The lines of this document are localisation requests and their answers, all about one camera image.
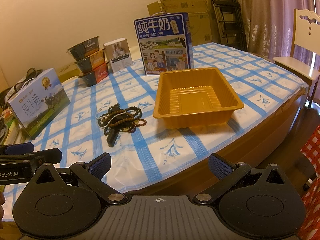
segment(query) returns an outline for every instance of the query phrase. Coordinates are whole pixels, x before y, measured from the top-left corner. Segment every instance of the blue milk box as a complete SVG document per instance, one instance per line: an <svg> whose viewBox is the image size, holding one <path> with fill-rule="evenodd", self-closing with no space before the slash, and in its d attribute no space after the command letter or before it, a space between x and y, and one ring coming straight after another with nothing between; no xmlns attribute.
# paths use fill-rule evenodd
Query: blue milk box
<svg viewBox="0 0 320 240"><path fill-rule="evenodd" d="M134 21L146 75L193 68L188 13Z"/></svg>
<svg viewBox="0 0 320 240"><path fill-rule="evenodd" d="M32 139L69 103L53 68L43 71L7 101L10 110Z"/></svg>

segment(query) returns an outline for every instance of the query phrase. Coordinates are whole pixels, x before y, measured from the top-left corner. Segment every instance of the chair seat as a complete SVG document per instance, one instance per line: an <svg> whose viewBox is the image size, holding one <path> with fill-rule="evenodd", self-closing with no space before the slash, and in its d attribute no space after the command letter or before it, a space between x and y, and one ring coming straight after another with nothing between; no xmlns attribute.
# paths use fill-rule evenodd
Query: chair seat
<svg viewBox="0 0 320 240"><path fill-rule="evenodd" d="M320 75L319 71L316 69L311 69L307 64L293 58L293 57L274 57L273 60L279 62L280 64L288 67L289 69L295 70L301 75L307 77L311 81L314 81Z"/></svg>

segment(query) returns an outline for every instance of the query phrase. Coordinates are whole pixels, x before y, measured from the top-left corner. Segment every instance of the silver bolt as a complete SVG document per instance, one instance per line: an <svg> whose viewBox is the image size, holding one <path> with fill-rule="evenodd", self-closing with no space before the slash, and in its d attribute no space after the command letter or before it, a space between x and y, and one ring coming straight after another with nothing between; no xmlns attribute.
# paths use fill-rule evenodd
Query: silver bolt
<svg viewBox="0 0 320 240"><path fill-rule="evenodd" d="M196 196L196 199L201 201L201 202L206 202L206 201L209 201L211 199L211 196L209 194L206 194L206 193L201 193L201 194L198 194Z"/></svg>
<svg viewBox="0 0 320 240"><path fill-rule="evenodd" d="M111 194L109 195L109 200L111 201L121 201L124 199L124 196L122 194L119 194L119 193L114 193L114 194Z"/></svg>

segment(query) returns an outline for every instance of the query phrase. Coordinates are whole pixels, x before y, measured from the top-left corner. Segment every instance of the beige wall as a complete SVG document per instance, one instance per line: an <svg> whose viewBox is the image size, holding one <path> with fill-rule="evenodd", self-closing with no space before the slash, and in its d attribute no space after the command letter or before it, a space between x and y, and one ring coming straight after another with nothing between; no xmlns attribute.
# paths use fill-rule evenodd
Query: beige wall
<svg viewBox="0 0 320 240"><path fill-rule="evenodd" d="M0 0L0 68L10 86L30 68L73 61L67 49L100 36L137 45L133 20L147 17L157 0Z"/></svg>

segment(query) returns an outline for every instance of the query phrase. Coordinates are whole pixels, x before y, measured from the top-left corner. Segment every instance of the blue and white checkered tablecloth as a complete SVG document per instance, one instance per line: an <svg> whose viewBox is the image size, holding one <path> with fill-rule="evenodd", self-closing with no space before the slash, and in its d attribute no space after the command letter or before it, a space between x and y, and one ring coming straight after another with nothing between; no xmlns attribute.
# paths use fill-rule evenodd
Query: blue and white checkered tablecloth
<svg viewBox="0 0 320 240"><path fill-rule="evenodd" d="M218 67L245 107L228 123L216 126L167 129L152 117L159 76L145 76L141 60L109 75L92 87L79 79L66 81L71 103L32 142L35 151L59 148L63 159L56 167L88 162L109 152L112 166L102 180L120 192L140 189L198 163L238 139L274 113L286 100L307 87L297 76L250 53L209 43L193 48L195 68ZM113 148L99 128L96 113L119 103L138 106L147 125L120 133ZM4 220L12 220L12 206L25 184L7 185Z"/></svg>

